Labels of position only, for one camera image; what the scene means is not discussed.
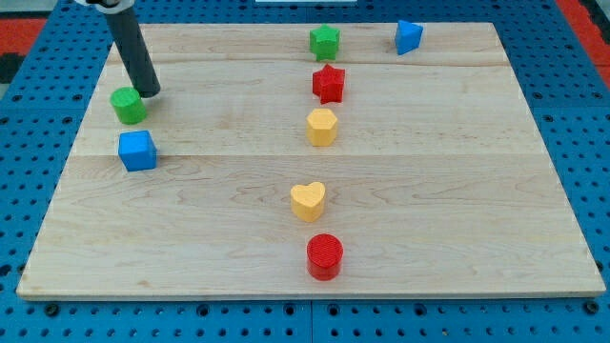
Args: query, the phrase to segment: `blue block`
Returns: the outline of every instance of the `blue block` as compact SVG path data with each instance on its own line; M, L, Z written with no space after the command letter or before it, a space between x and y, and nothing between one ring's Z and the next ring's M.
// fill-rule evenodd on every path
M405 20L398 20L396 27L396 52L401 55L419 47L423 27Z
M118 155L127 172L156 167L156 147L148 131L123 132L118 138Z

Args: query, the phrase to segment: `yellow block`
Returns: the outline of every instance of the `yellow block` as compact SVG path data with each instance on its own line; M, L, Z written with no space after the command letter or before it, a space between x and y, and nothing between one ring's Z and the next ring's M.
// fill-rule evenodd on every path
M307 116L307 138L314 147L328 147L336 138L335 114L329 109L315 109Z
M306 222L315 222L324 212L326 189L321 182L296 185L290 190L293 213Z

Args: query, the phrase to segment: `blue pegboard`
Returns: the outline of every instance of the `blue pegboard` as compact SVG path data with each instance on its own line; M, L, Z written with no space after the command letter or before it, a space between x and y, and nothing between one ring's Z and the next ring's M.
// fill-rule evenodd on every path
M142 23L493 22L601 274L610 280L610 95L550 0L138 0ZM14 292L111 45L60 0L0 102L0 341L602 342L610 298L38 303Z

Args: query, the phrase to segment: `red star block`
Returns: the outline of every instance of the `red star block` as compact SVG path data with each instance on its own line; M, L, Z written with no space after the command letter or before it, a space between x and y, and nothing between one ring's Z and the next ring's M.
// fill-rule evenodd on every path
M329 65L314 72L314 94L320 97L320 104L343 101L345 70Z

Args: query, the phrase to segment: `building block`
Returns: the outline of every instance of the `building block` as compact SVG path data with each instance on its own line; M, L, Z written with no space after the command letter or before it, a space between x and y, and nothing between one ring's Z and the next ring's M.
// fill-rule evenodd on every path
M307 244L307 271L320 281L331 280L341 272L342 258L341 241L331 234L314 236Z
M405 20L398 20L396 27L396 52L401 55L419 47L423 27Z
M126 125L133 125L146 118L146 108L140 94L133 87L123 87L111 95L111 104L118 120Z
M320 104L343 101L345 85L345 70L325 65L320 71L314 72L313 92L320 97Z
M328 147L335 141L337 122L329 109L315 109L307 116L307 138L314 147Z
M148 131L123 132L118 139L118 155L127 172L156 167L156 147Z
M315 60L335 60L339 51L341 30L322 24L309 32L309 50L315 53Z
M325 196L326 189L321 182L312 182L307 186L295 185L290 190L291 209L301 220L313 223L324 212Z

